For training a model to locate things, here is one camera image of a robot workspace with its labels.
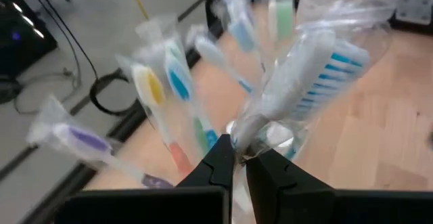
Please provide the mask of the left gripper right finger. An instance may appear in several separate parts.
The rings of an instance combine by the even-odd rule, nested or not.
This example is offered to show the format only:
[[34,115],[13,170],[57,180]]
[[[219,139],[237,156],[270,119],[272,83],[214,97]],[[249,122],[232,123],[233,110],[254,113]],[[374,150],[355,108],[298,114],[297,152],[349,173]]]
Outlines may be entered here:
[[330,224],[334,189],[275,150],[246,161],[256,224]]

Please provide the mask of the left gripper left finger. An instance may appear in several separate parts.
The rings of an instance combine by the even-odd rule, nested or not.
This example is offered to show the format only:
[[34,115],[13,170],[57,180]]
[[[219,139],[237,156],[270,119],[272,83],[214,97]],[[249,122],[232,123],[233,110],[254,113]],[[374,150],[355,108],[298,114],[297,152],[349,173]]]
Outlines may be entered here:
[[203,157],[176,188],[183,192],[179,224],[232,224],[235,151],[228,134]]

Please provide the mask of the green toothbrush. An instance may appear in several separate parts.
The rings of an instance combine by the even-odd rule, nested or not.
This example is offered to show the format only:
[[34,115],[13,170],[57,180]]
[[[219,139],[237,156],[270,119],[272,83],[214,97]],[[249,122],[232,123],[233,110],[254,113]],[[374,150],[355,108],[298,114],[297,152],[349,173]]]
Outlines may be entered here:
[[164,42],[164,51],[164,69],[170,87],[175,96],[186,103],[189,115],[193,119],[194,135],[203,153],[206,153],[209,143],[202,126],[200,105],[194,94],[192,77],[185,63],[185,54],[180,51],[177,43],[171,40]]
[[274,43],[291,37],[294,23],[293,0],[269,0],[268,29]]

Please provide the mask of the blue toothbrush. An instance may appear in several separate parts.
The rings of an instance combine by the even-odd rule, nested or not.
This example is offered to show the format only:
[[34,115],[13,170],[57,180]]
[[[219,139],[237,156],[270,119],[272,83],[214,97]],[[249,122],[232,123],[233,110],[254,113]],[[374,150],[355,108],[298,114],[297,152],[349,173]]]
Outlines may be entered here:
[[238,159],[268,149],[257,140],[267,124],[308,120],[355,82],[370,63],[366,49],[337,37],[331,29],[301,34],[285,62],[272,71],[236,120],[231,137]]
[[193,43],[197,52],[205,60],[208,60],[213,65],[225,71],[244,89],[244,91],[247,93],[253,92],[253,87],[249,84],[249,82],[240,74],[238,74],[232,67],[230,67],[225,54],[215,42],[204,35],[199,35],[195,38]]
[[223,0],[223,3],[229,16],[227,30],[243,52],[255,56],[261,70],[265,72],[266,68],[258,50],[249,0]]
[[199,99],[196,97],[193,80],[188,69],[174,55],[166,54],[164,69],[173,93],[186,103],[193,119],[193,129],[203,153],[207,153],[219,136],[211,125]]

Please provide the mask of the orange toothbrush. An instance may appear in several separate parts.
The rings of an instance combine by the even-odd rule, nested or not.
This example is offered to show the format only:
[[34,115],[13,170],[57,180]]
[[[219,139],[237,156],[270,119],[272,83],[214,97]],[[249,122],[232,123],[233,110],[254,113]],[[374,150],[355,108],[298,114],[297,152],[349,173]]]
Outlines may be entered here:
[[193,167],[186,153],[172,138],[168,126],[164,122],[162,105],[166,101],[166,96],[160,79],[149,66],[139,63],[131,65],[131,76],[139,99],[151,110],[162,140],[169,150],[178,171],[183,177],[187,176]]

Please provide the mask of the purple toothbrush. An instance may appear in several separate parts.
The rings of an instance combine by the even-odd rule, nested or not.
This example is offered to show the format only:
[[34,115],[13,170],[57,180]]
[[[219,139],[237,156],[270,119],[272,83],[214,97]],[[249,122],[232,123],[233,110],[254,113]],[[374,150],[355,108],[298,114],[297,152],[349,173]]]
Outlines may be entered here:
[[117,141],[109,140],[82,126],[53,95],[41,105],[26,141],[31,146],[49,146],[75,156],[94,169],[108,166],[136,180],[145,188],[172,188],[168,181],[143,172],[114,155]]

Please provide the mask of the black electronics box with lights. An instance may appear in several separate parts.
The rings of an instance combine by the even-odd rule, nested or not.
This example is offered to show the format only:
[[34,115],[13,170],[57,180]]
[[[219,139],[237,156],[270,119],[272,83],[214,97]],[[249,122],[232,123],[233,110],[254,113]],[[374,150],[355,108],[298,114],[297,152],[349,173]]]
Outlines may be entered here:
[[0,0],[0,75],[16,78],[57,47],[25,0]]

